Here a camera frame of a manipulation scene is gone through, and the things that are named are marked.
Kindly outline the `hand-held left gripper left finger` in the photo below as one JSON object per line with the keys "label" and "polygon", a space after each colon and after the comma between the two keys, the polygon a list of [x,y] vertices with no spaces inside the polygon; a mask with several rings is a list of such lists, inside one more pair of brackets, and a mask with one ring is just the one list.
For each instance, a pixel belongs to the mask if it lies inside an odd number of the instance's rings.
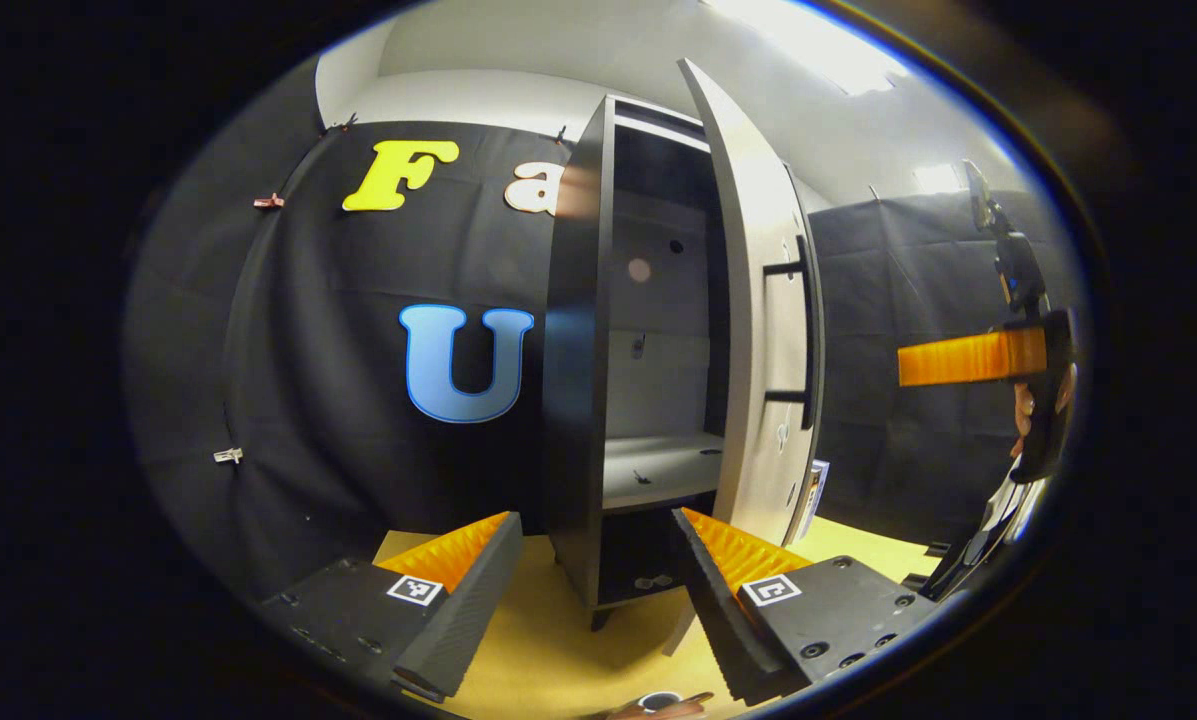
{"label": "hand-held left gripper left finger", "polygon": [[382,562],[345,557],[260,602],[265,623],[370,691],[455,696],[522,551],[498,512]]}

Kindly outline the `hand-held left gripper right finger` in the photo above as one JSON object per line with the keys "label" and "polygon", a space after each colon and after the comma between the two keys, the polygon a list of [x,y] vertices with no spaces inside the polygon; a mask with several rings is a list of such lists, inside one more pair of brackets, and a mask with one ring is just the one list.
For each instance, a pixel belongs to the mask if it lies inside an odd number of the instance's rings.
{"label": "hand-held left gripper right finger", "polygon": [[729,692],[748,706],[836,682],[937,609],[853,556],[809,561],[686,507],[672,524],[691,606]]}

